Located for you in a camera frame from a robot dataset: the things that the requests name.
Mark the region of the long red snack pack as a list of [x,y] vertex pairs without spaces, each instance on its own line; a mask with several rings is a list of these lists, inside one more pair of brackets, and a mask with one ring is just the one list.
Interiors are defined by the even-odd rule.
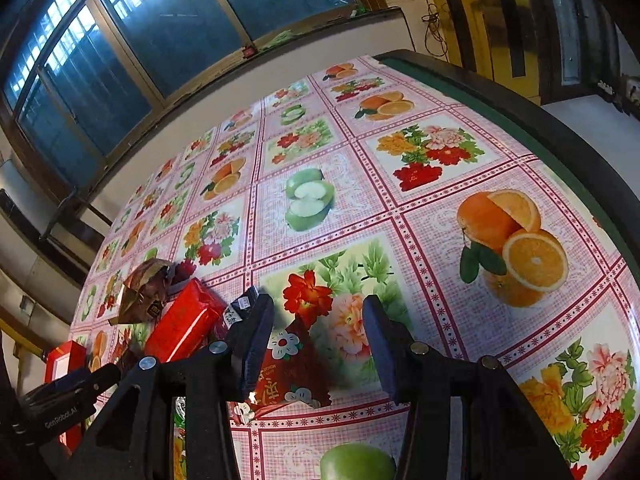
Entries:
[[155,326],[143,354],[161,363],[188,358],[214,330],[226,307],[199,280],[191,280]]

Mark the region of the red flower snack packet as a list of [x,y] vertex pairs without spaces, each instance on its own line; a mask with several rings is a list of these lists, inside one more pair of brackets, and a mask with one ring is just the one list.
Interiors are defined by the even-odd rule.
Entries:
[[271,334],[258,382],[247,401],[258,412],[295,402],[311,408],[331,404],[326,371],[307,327],[298,316],[290,325]]

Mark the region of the brown gold snack packet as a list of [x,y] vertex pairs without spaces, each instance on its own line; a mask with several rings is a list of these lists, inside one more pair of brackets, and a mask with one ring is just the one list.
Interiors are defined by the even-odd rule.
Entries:
[[116,314],[108,322],[118,325],[154,321],[166,304],[174,274],[174,264],[165,259],[151,258],[140,263],[122,284],[116,297]]

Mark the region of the dark purple snack packet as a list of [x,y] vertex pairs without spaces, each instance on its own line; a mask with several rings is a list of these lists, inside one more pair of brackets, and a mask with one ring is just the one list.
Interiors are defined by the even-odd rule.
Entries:
[[235,323],[246,320],[254,308],[258,295],[258,288],[252,285],[241,296],[232,300],[222,312],[222,326],[226,330],[230,330]]

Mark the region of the silver tower air conditioner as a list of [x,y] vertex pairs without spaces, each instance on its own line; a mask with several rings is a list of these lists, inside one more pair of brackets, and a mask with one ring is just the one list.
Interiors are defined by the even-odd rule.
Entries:
[[70,324],[96,253],[64,226],[40,235],[55,203],[13,159],[1,164],[1,269],[47,311]]

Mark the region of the dark wooden chair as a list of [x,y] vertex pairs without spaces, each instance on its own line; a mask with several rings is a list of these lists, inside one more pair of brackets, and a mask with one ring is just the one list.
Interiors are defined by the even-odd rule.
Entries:
[[93,207],[88,200],[83,198],[79,192],[79,188],[74,186],[65,198],[63,198],[55,209],[55,212],[46,228],[40,234],[40,240],[47,240],[51,237],[53,228],[60,224],[64,230],[72,234],[78,240],[81,240],[86,245],[91,245],[98,240],[104,240],[104,236],[99,233],[95,228],[89,226],[86,222],[83,222],[79,215],[81,211],[88,209],[95,216],[98,217],[109,228],[113,222],[107,216]]

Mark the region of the floral fruit pattern tablecloth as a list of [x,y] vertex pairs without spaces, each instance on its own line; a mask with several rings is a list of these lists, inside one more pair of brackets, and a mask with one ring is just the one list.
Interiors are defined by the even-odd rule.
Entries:
[[111,325],[143,261],[298,316],[331,404],[232,404],[245,479],[317,479],[330,448],[398,455],[364,298],[448,358],[494,356],[576,479],[638,477],[639,201],[589,144],[498,84],[409,52],[300,77],[134,180],[70,329],[97,368],[145,344]]

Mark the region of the wooden framed window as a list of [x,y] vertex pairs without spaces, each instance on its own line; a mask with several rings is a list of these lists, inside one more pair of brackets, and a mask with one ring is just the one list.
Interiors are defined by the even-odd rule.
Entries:
[[1,125],[56,198],[90,194],[160,118],[282,32],[385,0],[1,0]]

